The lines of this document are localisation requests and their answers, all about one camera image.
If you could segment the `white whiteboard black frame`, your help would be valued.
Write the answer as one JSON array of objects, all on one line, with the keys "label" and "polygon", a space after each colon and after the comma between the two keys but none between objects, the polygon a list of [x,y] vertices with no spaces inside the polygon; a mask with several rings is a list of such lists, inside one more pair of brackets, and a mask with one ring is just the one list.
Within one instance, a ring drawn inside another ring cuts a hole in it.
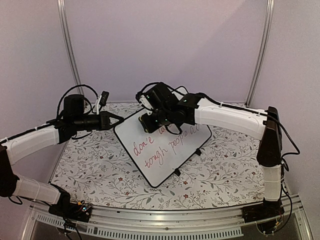
[{"label": "white whiteboard black frame", "polygon": [[148,184],[157,188],[211,138],[212,131],[207,125],[184,124],[180,135],[165,127],[146,133],[139,121],[146,112],[141,107],[114,127],[114,133]]}]

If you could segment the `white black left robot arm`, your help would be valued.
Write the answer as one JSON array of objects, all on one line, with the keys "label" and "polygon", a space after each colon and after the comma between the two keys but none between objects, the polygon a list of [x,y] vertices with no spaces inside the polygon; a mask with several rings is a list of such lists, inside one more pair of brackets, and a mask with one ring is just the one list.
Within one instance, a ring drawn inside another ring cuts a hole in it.
[{"label": "white black left robot arm", "polygon": [[0,141],[0,196],[22,197],[54,205],[63,216],[74,213],[70,194],[59,186],[38,182],[15,174],[12,166],[18,161],[47,147],[60,145],[81,131],[107,131],[124,121],[124,118],[103,111],[108,92],[97,96],[94,105],[85,111],[89,100],[82,94],[64,95],[57,106],[57,115],[45,124]]}]

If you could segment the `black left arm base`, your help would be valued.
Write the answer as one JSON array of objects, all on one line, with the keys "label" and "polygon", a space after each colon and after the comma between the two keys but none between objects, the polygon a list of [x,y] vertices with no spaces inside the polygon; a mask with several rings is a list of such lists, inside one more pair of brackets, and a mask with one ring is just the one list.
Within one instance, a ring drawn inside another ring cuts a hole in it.
[{"label": "black left arm base", "polygon": [[55,184],[52,186],[58,189],[60,197],[57,204],[50,205],[48,212],[59,217],[88,223],[92,214],[93,205],[86,203],[84,200],[71,202],[71,195],[67,191]]}]

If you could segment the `yellow black whiteboard eraser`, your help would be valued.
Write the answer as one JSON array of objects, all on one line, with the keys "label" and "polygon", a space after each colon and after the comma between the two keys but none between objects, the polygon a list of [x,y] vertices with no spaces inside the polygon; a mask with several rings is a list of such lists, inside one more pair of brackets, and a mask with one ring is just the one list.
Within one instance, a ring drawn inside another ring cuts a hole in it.
[{"label": "yellow black whiteboard eraser", "polygon": [[139,120],[140,124],[142,125],[143,129],[145,129],[145,123],[144,123],[144,120],[143,120],[142,116],[140,116],[138,118],[138,120]]}]

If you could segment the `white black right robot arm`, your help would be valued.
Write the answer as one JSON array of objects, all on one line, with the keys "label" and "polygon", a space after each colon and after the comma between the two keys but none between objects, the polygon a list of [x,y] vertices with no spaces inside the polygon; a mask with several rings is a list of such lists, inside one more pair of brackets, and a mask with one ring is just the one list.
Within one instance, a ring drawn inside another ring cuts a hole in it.
[{"label": "white black right robot arm", "polygon": [[182,93],[164,82],[147,84],[135,98],[146,109],[139,118],[146,133],[175,125],[181,134],[183,124],[208,125],[258,140],[256,159],[262,166],[264,180],[264,203],[258,213],[269,218],[278,210],[282,194],[282,134],[276,108],[259,110],[226,104],[202,92]]}]

